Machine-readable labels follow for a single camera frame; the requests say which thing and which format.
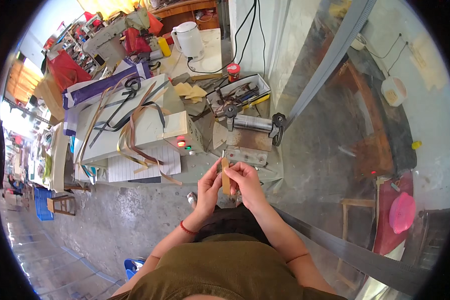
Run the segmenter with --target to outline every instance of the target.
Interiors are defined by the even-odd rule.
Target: black power cable
[[[371,55],[373,55],[373,56],[375,56],[375,57],[377,57],[377,58],[379,58],[379,59],[384,59],[385,57],[388,56],[388,54],[390,53],[390,51],[392,51],[392,49],[394,48],[395,44],[397,43],[398,39],[399,39],[401,36],[402,36],[402,33],[399,33],[397,39],[396,39],[395,42],[391,45],[390,50],[388,50],[387,54],[385,54],[384,57],[380,57],[380,56],[378,56],[378,55],[376,55],[376,54],[373,54],[372,52],[370,52],[370,50],[368,50],[368,48],[367,48],[366,50],[367,50]]]
[[[247,48],[247,44],[249,43],[249,39],[250,39],[250,35],[252,33],[252,29],[253,29],[253,24],[255,23],[255,15],[257,14],[257,0],[253,1],[253,17],[252,17],[252,23],[250,24],[250,30],[248,31],[248,35],[246,37],[246,41],[245,44],[243,45],[243,49],[242,49],[242,55],[240,56],[240,60],[238,61],[238,64],[240,65],[240,63],[242,62],[243,59],[243,54],[245,53],[245,49]]]
[[[234,62],[234,60],[235,60],[235,58],[237,57],[237,35],[239,34],[239,32],[240,32],[240,29],[242,29],[242,27],[243,27],[243,25],[245,24],[245,22],[247,21],[247,19],[248,19],[248,17],[250,16],[250,14],[252,13],[252,10],[254,10],[254,12],[253,12],[253,20],[252,20],[252,24],[250,25],[250,30],[248,31],[248,36],[247,36],[247,38],[246,38],[246,42],[245,42],[245,45],[243,46],[243,50],[245,50],[245,48],[246,48],[246,46],[247,46],[247,42],[248,42],[248,40],[249,40],[249,38],[250,38],[250,34],[252,33],[252,27],[253,27],[253,21],[255,20],[255,9],[256,9],[256,6],[257,6],[257,0],[254,0],[253,1],[253,4],[252,4],[252,7],[250,7],[250,10],[248,11],[248,13],[246,14],[246,16],[245,16],[245,19],[243,20],[243,22],[240,24],[240,27],[238,28],[238,30],[236,31],[236,33],[235,33],[235,54],[234,54],[234,56],[233,56],[233,58],[232,58],[232,60],[229,62],[229,63],[227,63],[227,64],[225,64],[221,69],[218,69],[218,70],[216,70],[216,71],[213,71],[213,72],[200,72],[200,71],[197,71],[197,70],[194,70],[195,68],[191,68],[190,67],[190,61],[192,60],[192,57],[189,57],[188,58],[188,61],[186,62],[186,66],[188,67],[188,69],[190,70],[190,71],[192,71],[192,72],[195,72],[195,73],[200,73],[200,74],[215,74],[215,73],[217,73],[218,71],[221,71],[221,70],[223,70],[223,69],[225,69],[229,64],[231,64],[231,63],[233,63]]]
[[[264,30],[262,28],[262,14],[260,13],[260,0],[258,0],[258,23],[260,24],[261,37],[263,38],[263,78],[265,79],[265,45],[266,45],[266,43],[265,43]]]
[[[408,42],[405,42],[405,45],[403,45],[402,50],[400,50],[400,53],[398,53],[398,57],[397,59],[395,59],[395,61],[391,64],[390,69],[387,70],[387,74],[388,76],[390,76],[390,70],[395,66],[395,63],[398,61],[398,59],[400,58],[400,55],[402,55],[403,50],[405,49],[405,47],[408,45]]]

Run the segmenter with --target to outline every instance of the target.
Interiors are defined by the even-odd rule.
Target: white paper sheet
[[[160,165],[160,169],[165,175],[178,174],[182,171],[180,164],[180,154],[173,150],[172,147],[159,146],[146,150],[142,150],[145,154],[151,157],[157,158],[163,161],[163,165]],[[143,157],[138,154],[132,155],[134,158],[144,160]],[[157,165],[149,164],[148,169],[140,171],[137,174],[133,172],[140,169],[142,165],[133,162],[121,155],[110,157],[108,159],[108,181],[110,183],[122,182],[133,179],[143,179],[150,177],[160,176],[160,171]]]

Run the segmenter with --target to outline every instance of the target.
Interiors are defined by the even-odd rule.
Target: olive green shirt
[[[299,285],[275,249],[238,233],[175,246],[132,290],[111,299],[181,300],[195,294],[227,300],[345,299]]]

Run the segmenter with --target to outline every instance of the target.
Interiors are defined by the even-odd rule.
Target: red jar
[[[240,77],[240,66],[236,63],[231,63],[226,68],[228,72],[228,82],[237,81]]]

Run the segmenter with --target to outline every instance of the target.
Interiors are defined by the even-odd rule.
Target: white electric kettle
[[[192,58],[191,62],[204,58],[204,44],[197,23],[189,21],[173,27],[172,39],[178,51]]]

